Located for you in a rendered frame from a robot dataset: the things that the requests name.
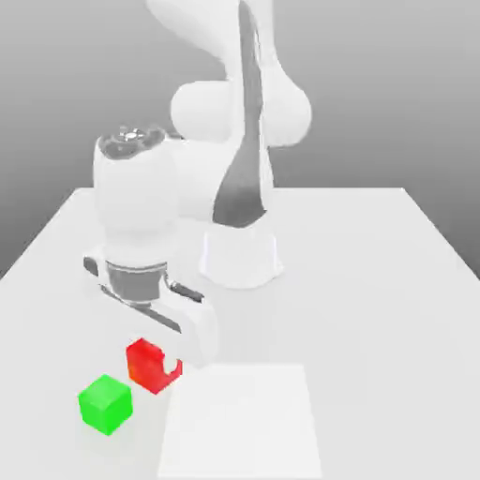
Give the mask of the small red cube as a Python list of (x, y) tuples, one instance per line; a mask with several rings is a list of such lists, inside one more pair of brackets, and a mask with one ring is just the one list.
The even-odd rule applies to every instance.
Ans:
[(181, 360), (167, 360), (164, 351), (142, 337), (126, 348), (126, 356), (129, 378), (154, 395), (183, 373)]

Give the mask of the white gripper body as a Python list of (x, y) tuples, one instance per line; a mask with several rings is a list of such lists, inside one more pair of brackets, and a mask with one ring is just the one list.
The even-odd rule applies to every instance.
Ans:
[(201, 294), (185, 296), (162, 282), (159, 299), (146, 307), (120, 299), (105, 286), (100, 289), (113, 300), (116, 313), (132, 336), (146, 339), (168, 356), (195, 368), (203, 368), (215, 360), (218, 319), (212, 305)]

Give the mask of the small green cube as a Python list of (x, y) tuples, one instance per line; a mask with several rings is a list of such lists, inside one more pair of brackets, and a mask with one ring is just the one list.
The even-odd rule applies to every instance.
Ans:
[(103, 374), (78, 395), (84, 423), (106, 436), (112, 435), (133, 413), (131, 388)]

